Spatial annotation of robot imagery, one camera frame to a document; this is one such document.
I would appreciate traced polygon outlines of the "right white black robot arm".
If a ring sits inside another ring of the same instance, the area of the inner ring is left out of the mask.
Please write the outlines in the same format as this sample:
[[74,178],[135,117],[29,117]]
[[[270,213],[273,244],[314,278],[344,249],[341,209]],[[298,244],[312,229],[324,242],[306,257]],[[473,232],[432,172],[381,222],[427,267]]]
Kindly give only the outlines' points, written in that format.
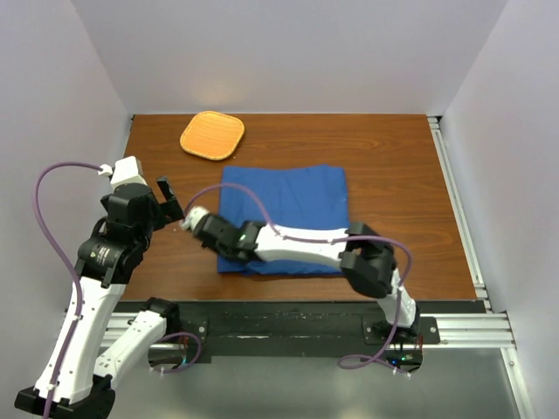
[[365,223],[337,230],[296,229],[261,221],[247,221],[238,227],[195,207],[181,228],[204,248],[232,262],[298,262],[338,271],[355,292],[374,299],[383,310],[385,320],[376,326],[379,333],[401,343],[419,335],[419,309],[404,287],[411,262],[399,271],[394,250],[397,242],[378,236]]

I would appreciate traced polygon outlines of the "orange square woven mat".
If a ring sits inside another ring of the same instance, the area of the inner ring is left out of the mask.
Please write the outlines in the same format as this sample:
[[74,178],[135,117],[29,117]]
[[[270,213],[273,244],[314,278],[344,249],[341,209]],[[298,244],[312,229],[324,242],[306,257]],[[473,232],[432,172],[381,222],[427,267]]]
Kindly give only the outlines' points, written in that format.
[[245,125],[239,118],[203,111],[192,117],[180,136],[179,144],[188,154],[222,161],[233,154],[244,133]]

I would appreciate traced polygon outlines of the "blue surgical drape cloth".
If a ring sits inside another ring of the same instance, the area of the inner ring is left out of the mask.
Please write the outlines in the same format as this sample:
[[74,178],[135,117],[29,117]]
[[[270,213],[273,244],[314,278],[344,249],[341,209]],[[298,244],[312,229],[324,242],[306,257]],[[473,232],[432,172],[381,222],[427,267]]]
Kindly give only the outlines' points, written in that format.
[[[335,230],[349,226],[349,193],[346,173],[327,164],[292,169],[227,166],[222,182],[251,190],[265,206],[274,223],[298,229]],[[217,271],[225,273],[334,276],[333,268],[295,261],[254,262],[243,265],[217,259]]]

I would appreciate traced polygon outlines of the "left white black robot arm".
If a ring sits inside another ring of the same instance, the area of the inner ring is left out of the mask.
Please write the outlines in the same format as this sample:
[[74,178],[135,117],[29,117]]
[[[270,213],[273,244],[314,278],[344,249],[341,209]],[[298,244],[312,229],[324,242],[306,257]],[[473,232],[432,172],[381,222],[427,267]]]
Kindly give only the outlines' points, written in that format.
[[14,406],[44,418],[106,418],[119,381],[149,347],[181,332],[176,303],[150,298],[125,333],[100,349],[107,325],[155,231],[183,211],[166,177],[157,181],[159,203],[140,176],[103,196],[107,215],[80,246],[72,266],[73,289],[50,360],[36,383],[17,393]]

